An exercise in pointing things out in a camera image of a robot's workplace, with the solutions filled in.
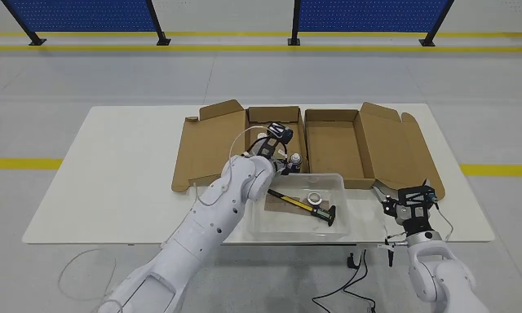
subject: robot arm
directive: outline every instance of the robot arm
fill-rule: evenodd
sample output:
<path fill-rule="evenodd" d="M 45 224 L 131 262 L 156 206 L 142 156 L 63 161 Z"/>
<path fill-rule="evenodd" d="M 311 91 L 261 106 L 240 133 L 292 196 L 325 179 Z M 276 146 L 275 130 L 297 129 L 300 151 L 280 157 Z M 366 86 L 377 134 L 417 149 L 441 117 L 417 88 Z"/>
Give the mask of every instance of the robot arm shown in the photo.
<path fill-rule="evenodd" d="M 286 161 L 273 158 L 274 143 L 288 143 L 292 130 L 272 123 L 268 135 L 258 147 L 258 156 L 234 156 L 227 162 L 221 178 L 196 199 L 161 252 L 119 284 L 99 313 L 180 310 L 188 283 L 241 221 L 246 202 L 258 200 L 274 176 L 286 168 Z"/>
<path fill-rule="evenodd" d="M 403 188 L 398 191 L 398 200 L 384 196 L 376 187 L 374 190 L 384 213 L 405 229 L 409 278 L 417 296 L 423 302 L 432 303 L 437 313 L 489 313 L 473 293 L 476 283 L 469 268 L 431 228 L 429 209 L 433 205 L 439 209 L 435 190 L 427 183 Z M 437 256 L 437 260 L 426 260 L 433 256 Z"/>

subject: open cardboard box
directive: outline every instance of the open cardboard box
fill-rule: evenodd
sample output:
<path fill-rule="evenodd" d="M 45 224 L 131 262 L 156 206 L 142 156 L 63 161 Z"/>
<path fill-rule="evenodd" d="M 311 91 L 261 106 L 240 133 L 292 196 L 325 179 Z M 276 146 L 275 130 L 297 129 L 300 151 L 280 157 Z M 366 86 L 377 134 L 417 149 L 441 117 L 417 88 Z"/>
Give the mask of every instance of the open cardboard box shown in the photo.
<path fill-rule="evenodd" d="M 364 103 L 361 110 L 305 112 L 310 172 L 339 173 L 345 188 L 368 189 L 376 181 L 397 190 L 429 179 L 445 195 L 420 127 L 407 112 Z"/>
<path fill-rule="evenodd" d="M 179 143 L 178 159 L 172 191 L 184 192 L 189 186 L 208 186 L 220 175 L 228 160 L 234 139 L 249 126 L 267 126 L 280 122 L 294 132 L 288 144 L 288 156 L 299 153 L 303 158 L 301 172 L 308 172 L 304 124 L 297 106 L 250 107 L 244 109 L 237 100 L 229 100 L 200 109 L 199 117 L 187 117 Z M 232 155 L 243 153 L 257 139 L 261 129 L 241 135 Z"/>

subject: blue mesh panel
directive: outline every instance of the blue mesh panel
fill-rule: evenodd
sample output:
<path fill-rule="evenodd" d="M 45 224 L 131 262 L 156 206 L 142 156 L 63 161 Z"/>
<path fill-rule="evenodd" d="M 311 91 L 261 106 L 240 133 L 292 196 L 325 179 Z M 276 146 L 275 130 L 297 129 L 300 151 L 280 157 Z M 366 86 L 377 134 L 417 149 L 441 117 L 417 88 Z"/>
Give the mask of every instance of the blue mesh panel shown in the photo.
<path fill-rule="evenodd" d="M 427 32 L 447 0 L 302 0 L 299 31 Z"/>
<path fill-rule="evenodd" d="M 31 31 L 155 31 L 145 0 L 8 0 Z"/>

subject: white table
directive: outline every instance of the white table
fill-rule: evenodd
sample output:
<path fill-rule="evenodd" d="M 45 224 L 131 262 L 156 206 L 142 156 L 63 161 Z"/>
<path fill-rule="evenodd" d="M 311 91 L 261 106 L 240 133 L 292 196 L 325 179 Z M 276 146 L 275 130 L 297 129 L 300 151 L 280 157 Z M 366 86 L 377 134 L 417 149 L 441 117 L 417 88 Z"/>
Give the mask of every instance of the white table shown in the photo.
<path fill-rule="evenodd" d="M 426 104 L 384 104 L 418 120 L 445 185 L 440 208 L 455 226 L 451 241 L 484 242 L 493 232 Z M 161 243 L 182 222 L 194 190 L 174 193 L 174 172 L 184 118 L 200 106 L 94 107 L 24 234 L 29 244 Z M 306 108 L 360 108 L 308 105 Z M 346 190 L 351 234 L 335 241 L 382 242 L 383 224 L 401 232 L 370 191 Z M 445 236 L 446 222 L 432 210 L 431 225 Z M 286 243 L 252 239 L 245 219 L 227 244 Z"/>

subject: transparent plastic bin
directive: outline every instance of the transparent plastic bin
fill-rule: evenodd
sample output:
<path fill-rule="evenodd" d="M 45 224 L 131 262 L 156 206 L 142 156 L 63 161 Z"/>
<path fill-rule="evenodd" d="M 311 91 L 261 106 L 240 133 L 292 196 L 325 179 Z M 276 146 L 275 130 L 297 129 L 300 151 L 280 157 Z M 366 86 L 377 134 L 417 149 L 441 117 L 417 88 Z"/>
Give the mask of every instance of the transparent plastic bin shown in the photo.
<path fill-rule="evenodd" d="M 247 205 L 247 226 L 254 240 L 274 242 L 334 241 L 349 234 L 348 207 L 343 177 L 339 174 L 289 174 L 275 178 L 270 188 L 306 202 L 309 192 L 318 192 L 323 201 L 335 205 L 334 223 L 317 217 L 265 211 L 266 196 Z"/>

